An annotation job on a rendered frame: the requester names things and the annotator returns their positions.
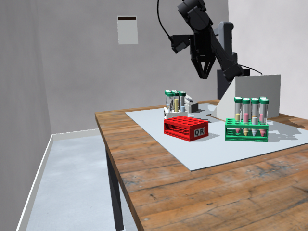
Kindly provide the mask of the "green test tube rack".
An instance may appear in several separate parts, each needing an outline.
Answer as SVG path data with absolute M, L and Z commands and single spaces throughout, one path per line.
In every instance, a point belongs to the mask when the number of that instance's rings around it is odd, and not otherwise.
M 227 118 L 225 122 L 225 141 L 255 141 L 255 142 L 268 142 L 268 131 L 269 126 L 261 125 L 258 121 L 257 125 L 252 125 L 251 119 L 249 119 L 249 125 L 243 124 L 243 119 L 241 122 L 235 122 L 235 118 Z M 252 132 L 249 130 L 248 135 L 243 134 L 243 130 L 239 133 L 236 133 L 235 129 L 227 128 L 250 128 L 250 129 L 267 129 L 264 137 L 261 136 L 260 131 L 257 130 L 256 136 L 253 136 Z

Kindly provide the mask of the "white tube rack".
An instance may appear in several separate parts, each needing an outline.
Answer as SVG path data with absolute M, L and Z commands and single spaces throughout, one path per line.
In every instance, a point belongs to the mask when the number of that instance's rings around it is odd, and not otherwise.
M 164 107 L 164 119 L 174 118 L 174 117 L 178 117 L 178 116 L 188 117 L 187 110 L 185 109 L 185 112 L 181 112 L 180 109 L 179 109 L 179 112 L 174 112 L 174 110 L 172 109 L 172 113 L 169 113 L 167 108 Z

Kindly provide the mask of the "red test tube rack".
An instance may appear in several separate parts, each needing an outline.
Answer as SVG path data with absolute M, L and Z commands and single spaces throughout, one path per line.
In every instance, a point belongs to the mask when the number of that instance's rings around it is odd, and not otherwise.
M 208 136 L 208 121 L 186 116 L 165 119 L 164 134 L 191 142 Z

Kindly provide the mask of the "conical tube with yellow liquid and green cap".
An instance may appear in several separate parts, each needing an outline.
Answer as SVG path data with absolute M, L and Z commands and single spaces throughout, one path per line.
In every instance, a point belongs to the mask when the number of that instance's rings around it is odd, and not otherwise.
M 174 96 L 174 112 L 179 112 L 179 102 L 178 102 L 179 93 L 173 93 L 173 96 Z

